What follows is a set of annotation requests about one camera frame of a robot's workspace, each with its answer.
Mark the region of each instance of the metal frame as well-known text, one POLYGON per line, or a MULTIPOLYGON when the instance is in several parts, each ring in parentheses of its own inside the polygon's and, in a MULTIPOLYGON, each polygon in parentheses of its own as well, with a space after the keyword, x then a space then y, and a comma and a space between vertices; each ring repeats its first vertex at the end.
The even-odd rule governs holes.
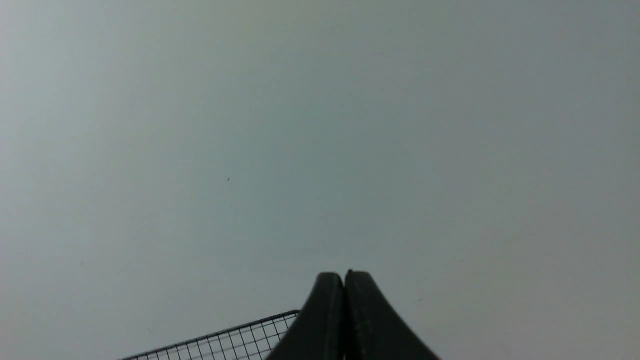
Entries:
POLYGON ((298 313, 288 311, 122 360, 265 360, 298 313))

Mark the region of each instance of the wire mesh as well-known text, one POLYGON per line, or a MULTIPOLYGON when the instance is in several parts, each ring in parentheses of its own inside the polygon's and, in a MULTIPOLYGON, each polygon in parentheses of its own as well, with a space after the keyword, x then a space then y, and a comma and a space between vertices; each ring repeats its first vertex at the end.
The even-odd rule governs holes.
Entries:
POLYGON ((265 360, 297 317, 289 311, 123 360, 265 360))

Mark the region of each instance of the black curved object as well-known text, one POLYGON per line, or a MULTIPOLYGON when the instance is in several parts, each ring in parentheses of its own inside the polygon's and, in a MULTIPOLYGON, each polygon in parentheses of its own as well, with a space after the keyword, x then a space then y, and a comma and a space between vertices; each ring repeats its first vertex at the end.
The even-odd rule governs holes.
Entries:
POLYGON ((371 275, 349 271, 344 286, 318 275, 298 319, 268 360, 438 360, 387 302, 371 275))
POLYGON ((349 271, 344 282, 347 359, 438 360, 387 302, 369 273, 349 271))
POLYGON ((268 359, 342 359, 343 304, 344 288, 340 276, 319 274, 298 319, 268 359))

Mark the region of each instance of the metal grid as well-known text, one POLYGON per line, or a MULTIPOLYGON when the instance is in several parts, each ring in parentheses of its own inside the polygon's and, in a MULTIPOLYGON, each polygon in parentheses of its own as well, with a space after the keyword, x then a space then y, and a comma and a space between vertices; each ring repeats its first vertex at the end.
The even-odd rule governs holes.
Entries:
POLYGON ((289 311, 123 360, 264 360, 297 317, 289 311))

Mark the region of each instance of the wire mesh basket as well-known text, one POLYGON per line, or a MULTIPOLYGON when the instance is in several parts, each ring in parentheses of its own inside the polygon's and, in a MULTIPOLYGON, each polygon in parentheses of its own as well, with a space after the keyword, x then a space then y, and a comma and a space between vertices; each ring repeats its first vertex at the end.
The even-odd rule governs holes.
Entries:
POLYGON ((297 317, 289 311, 123 360, 264 360, 297 317))

